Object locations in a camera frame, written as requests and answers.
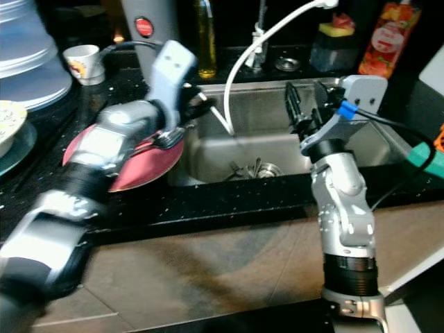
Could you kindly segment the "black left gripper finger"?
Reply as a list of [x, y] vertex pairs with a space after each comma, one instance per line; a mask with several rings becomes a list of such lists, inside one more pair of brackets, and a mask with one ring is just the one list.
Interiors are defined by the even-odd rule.
[[182, 139], [184, 139], [186, 130], [185, 129], [174, 129], [171, 131], [161, 131], [153, 139], [153, 147], [169, 150], [171, 147], [178, 145]]

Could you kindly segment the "pink round plate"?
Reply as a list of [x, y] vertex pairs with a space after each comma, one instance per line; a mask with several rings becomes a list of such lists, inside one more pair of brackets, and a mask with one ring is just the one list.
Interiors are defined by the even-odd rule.
[[121, 174], [117, 177], [108, 191], [125, 191], [144, 186], [157, 180], [169, 171], [181, 158], [185, 147], [184, 142], [164, 150], [149, 145], [146, 139], [137, 146], [139, 152], [125, 162]]

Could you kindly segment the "white kitchen appliance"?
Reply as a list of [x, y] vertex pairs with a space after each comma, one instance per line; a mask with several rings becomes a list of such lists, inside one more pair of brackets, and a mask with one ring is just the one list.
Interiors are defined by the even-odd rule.
[[35, 0], [0, 0], [0, 99], [35, 111], [62, 99], [71, 86]]

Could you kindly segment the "round metal counter fitting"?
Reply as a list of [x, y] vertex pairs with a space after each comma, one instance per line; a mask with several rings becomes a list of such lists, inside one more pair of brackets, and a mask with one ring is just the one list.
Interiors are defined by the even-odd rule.
[[279, 57], [275, 61], [275, 68], [282, 72], [296, 72], [301, 68], [301, 62], [297, 58]]

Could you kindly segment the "dark sponge holder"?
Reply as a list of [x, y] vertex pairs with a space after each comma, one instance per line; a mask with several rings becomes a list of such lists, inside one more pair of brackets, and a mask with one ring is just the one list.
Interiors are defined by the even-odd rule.
[[349, 70], [357, 60], [355, 34], [333, 38], [318, 32], [315, 36], [309, 57], [309, 63], [314, 69], [321, 72]]

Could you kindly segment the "glass oil bottle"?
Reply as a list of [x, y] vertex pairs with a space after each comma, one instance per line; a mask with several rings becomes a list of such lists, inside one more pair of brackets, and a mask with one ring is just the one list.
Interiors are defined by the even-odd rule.
[[198, 75], [209, 79], [216, 76], [214, 16], [210, 0], [194, 0], [198, 31]]

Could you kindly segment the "yellow sponge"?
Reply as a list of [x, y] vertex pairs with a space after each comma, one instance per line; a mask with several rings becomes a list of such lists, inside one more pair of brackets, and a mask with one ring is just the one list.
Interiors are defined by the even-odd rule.
[[326, 36], [339, 38], [355, 34], [354, 24], [335, 25], [333, 23], [323, 23], [319, 25], [319, 32]]

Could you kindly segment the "red scrubber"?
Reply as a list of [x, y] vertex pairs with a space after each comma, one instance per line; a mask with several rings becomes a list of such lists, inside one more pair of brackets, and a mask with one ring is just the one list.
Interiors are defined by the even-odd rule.
[[345, 13], [335, 13], [331, 19], [334, 28], [355, 28], [353, 19]]

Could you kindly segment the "orange dish soap bottle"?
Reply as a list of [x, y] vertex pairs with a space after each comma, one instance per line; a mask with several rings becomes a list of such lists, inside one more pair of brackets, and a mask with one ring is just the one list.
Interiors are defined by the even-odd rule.
[[359, 63], [359, 75], [391, 77], [421, 12], [420, 4], [411, 0], [388, 0], [384, 4]]

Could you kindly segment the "grey tumbler with red logo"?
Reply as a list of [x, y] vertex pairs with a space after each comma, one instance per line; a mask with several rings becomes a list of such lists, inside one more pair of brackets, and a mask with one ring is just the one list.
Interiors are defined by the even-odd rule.
[[180, 40], [176, 0], [121, 0], [121, 6], [134, 41], [162, 46]]

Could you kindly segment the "white cutting board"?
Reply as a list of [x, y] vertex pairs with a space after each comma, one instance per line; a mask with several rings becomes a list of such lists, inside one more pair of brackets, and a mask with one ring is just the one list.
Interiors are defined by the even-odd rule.
[[434, 91], [444, 95], [444, 45], [431, 58], [418, 78]]

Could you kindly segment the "white flower pattern bowl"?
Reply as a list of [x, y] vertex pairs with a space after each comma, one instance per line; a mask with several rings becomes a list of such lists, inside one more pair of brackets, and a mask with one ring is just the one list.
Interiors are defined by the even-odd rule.
[[25, 105], [15, 101], [0, 101], [0, 156], [12, 148], [14, 136], [25, 124], [28, 110]]

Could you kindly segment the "green sponge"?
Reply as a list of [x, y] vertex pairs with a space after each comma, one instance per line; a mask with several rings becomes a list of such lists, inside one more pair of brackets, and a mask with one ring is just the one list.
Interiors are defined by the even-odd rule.
[[[444, 153], [438, 151], [434, 148], [435, 156], [434, 161], [425, 168], [425, 172], [434, 175], [441, 180], [444, 180]], [[416, 167], [421, 167], [427, 160], [430, 153], [430, 148], [425, 143], [419, 143], [418, 145], [412, 147], [408, 154], [408, 161], [410, 164]]]

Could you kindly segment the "white printed mug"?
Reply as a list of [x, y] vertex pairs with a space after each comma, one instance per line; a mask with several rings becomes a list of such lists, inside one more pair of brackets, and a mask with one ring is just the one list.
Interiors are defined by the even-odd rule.
[[100, 85], [105, 80], [105, 69], [101, 62], [101, 48], [96, 45], [79, 45], [67, 48], [62, 53], [71, 75], [81, 85]]

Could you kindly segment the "light blue plate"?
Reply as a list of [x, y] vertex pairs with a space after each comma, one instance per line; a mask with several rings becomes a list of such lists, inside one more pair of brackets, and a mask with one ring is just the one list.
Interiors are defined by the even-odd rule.
[[14, 134], [10, 140], [10, 147], [0, 158], [1, 176], [19, 164], [33, 149], [36, 142], [36, 129], [30, 121]]

